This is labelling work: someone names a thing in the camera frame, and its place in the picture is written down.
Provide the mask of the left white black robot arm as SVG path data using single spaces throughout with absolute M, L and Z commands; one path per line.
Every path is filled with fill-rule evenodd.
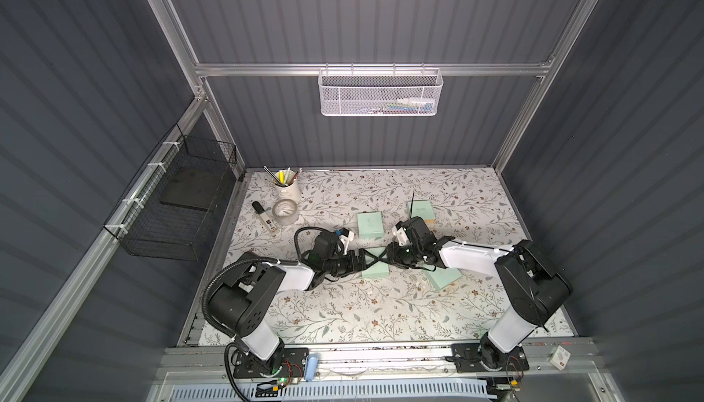
M 366 271 L 381 262 L 365 249 L 351 250 L 354 233 L 304 226 L 293 235 L 295 260 L 260 257 L 251 252 L 220 270 L 205 287 L 201 308 L 206 321 L 223 332 L 244 354 L 260 363 L 282 359 L 284 342 L 265 323 L 276 296 L 284 291 L 312 291 Z

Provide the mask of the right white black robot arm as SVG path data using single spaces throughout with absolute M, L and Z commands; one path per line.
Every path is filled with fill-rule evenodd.
M 522 342 L 563 306 L 573 288 L 545 252 L 531 240 L 512 246 L 486 246 L 436 237 L 424 219 L 412 217 L 393 228 L 393 239 L 377 259 L 404 269 L 456 268 L 500 279 L 509 299 L 502 317 L 458 364 L 491 372 L 526 365 Z

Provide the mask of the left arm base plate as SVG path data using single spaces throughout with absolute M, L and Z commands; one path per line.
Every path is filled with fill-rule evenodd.
M 278 349 L 269 360 L 262 360 L 254 354 L 235 353 L 231 357 L 233 376 L 238 379 L 303 377 L 309 354 L 307 348 L 294 347 Z

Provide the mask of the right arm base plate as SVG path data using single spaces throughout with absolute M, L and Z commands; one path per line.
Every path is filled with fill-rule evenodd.
M 524 349 L 516 346 L 504 353 L 490 343 L 453 343 L 451 354 L 445 360 L 456 367 L 459 373 L 522 372 L 530 365 Z

